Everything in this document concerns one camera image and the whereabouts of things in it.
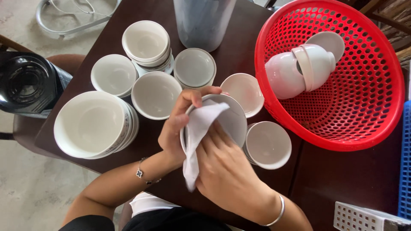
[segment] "bracelet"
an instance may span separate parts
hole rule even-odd
[[[147,159],[148,157],[143,157],[141,160],[140,160],[140,162],[139,162],[139,168],[137,169],[137,172],[136,172],[136,176],[138,176],[140,179],[142,179],[142,180],[144,180],[142,177],[143,177],[143,171],[141,171],[140,170],[140,165],[141,165],[141,163],[143,162],[143,160],[145,160],[145,159]],[[152,180],[144,180],[145,181],[145,184],[146,185],[150,185],[150,184],[152,184],[153,183],[153,181]]]
[[[278,195],[278,196],[280,197],[280,200],[281,200],[281,212],[280,212],[280,215],[277,217],[277,219],[275,219],[275,221],[273,221],[273,222],[271,222],[271,223],[269,223],[269,224],[267,224],[267,225],[261,225],[261,226],[265,226],[265,227],[272,226],[272,225],[274,225],[278,220],[280,220],[280,218],[283,216],[284,210],[285,210],[284,198],[283,198],[281,195]]]

